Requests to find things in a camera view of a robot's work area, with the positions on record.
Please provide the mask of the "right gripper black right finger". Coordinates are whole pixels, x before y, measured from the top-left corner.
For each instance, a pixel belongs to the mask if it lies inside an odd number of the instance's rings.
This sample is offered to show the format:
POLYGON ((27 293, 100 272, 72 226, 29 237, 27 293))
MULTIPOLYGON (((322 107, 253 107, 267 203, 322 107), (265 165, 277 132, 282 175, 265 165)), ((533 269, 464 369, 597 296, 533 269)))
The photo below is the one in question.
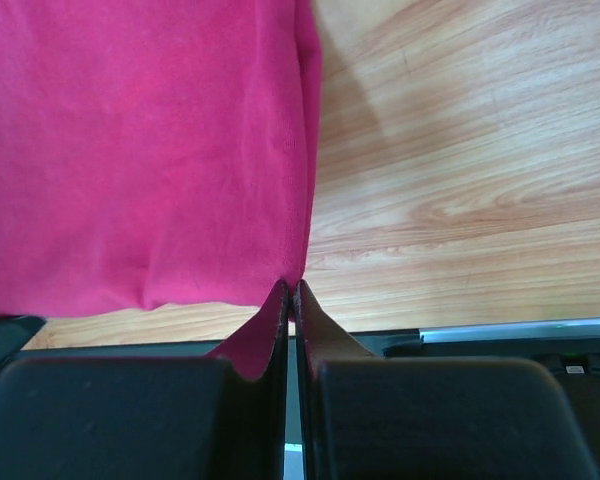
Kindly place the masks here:
POLYGON ((502 357, 387 359, 293 296, 309 479, 597 479, 555 378, 502 357))

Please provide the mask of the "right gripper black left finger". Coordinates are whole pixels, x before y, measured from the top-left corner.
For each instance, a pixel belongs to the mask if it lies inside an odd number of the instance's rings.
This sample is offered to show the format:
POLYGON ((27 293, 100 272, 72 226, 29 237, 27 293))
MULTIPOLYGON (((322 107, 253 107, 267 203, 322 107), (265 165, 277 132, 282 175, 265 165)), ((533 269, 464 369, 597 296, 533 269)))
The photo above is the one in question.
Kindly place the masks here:
POLYGON ((0 479, 279 479, 289 293, 202 356, 28 358, 0 373, 0 479))

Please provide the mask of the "red t shirt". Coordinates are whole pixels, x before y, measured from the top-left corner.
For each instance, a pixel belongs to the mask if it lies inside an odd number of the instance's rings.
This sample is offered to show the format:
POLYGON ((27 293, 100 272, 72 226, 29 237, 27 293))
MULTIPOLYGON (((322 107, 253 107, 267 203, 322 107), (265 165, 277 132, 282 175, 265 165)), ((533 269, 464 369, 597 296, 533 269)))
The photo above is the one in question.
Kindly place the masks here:
POLYGON ((296 284, 321 66, 307 1, 0 1, 0 313, 296 284))

